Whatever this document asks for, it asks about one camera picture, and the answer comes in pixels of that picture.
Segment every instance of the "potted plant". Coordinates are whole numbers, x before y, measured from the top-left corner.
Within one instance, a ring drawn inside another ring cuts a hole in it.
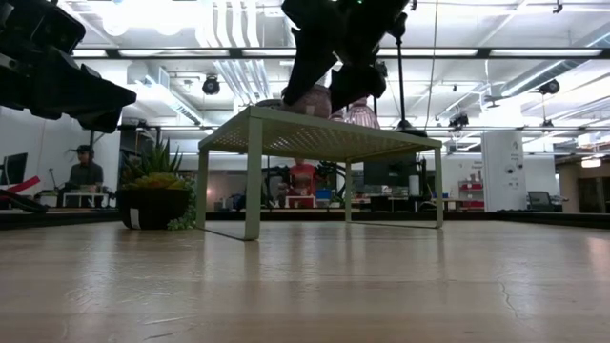
[[[139,161],[125,160],[116,201],[121,219],[130,229],[166,230],[189,207],[189,187],[177,175],[182,154],[170,161],[169,147],[169,141],[159,143]]]

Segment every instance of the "white pillar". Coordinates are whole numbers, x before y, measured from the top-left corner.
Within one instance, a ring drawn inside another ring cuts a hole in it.
[[[527,208],[521,131],[490,131],[482,136],[485,210]]]
[[[127,67],[131,61],[87,61],[85,65],[99,72],[100,75],[116,84],[117,86],[127,86]],[[99,137],[101,133],[97,132],[95,137]],[[104,186],[110,187],[114,191],[118,188],[119,179],[119,156],[121,146],[121,132],[105,134],[100,140],[95,143],[94,162],[104,169]]]

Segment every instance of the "cable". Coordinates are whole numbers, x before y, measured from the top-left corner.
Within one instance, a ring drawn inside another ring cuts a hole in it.
[[[390,84],[390,93],[392,94],[392,98],[394,99],[394,105],[396,106],[396,111],[400,114],[400,108],[398,107],[397,97],[394,94],[394,89],[392,88],[392,84]]]
[[[423,130],[426,131],[428,128],[428,121],[430,121],[430,107],[432,106],[432,83],[435,81],[435,66],[437,64],[437,38],[438,38],[438,0],[435,6],[435,41],[432,48],[432,71],[430,72],[430,89],[428,90],[428,110],[426,113],[426,124],[423,126]]]

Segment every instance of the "fluorescent light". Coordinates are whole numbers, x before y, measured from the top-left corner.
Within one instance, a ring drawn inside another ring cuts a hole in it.
[[[580,162],[580,165],[583,168],[597,168],[601,167],[601,160],[598,158],[583,159],[582,162]]]
[[[229,51],[222,49],[195,50],[119,50],[123,57],[228,57]]]
[[[251,57],[294,57],[296,56],[296,49],[245,49],[243,55]]]
[[[199,153],[197,153],[197,152],[179,152],[179,153],[170,152],[170,156],[176,156],[178,154],[181,154],[184,156],[198,156],[199,155]]]
[[[474,56],[477,49],[402,49],[402,55],[409,56]],[[397,57],[397,49],[380,49],[379,57]]]
[[[491,56],[527,57],[527,56],[572,56],[595,57],[601,49],[493,49]]]
[[[295,65],[295,60],[282,60],[279,61],[279,66],[280,67],[293,67]],[[335,65],[333,67],[342,67],[343,66],[343,62],[341,61],[336,61]]]
[[[75,50],[72,57],[108,57],[104,50]]]
[[[161,127],[164,131],[200,131],[201,127],[198,126],[167,126]]]

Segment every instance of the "pink object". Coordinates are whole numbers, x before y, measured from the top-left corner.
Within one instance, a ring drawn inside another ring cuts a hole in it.
[[[323,86],[314,85],[303,97],[292,106],[282,103],[282,109],[298,114],[328,118],[331,115],[331,92]]]
[[[341,109],[339,111],[336,111],[335,113],[331,114],[329,119],[332,121],[344,122],[345,121],[345,110]]]
[[[375,113],[371,108],[366,106],[366,99],[365,97],[358,99],[350,106],[345,122],[367,128],[381,129]]]

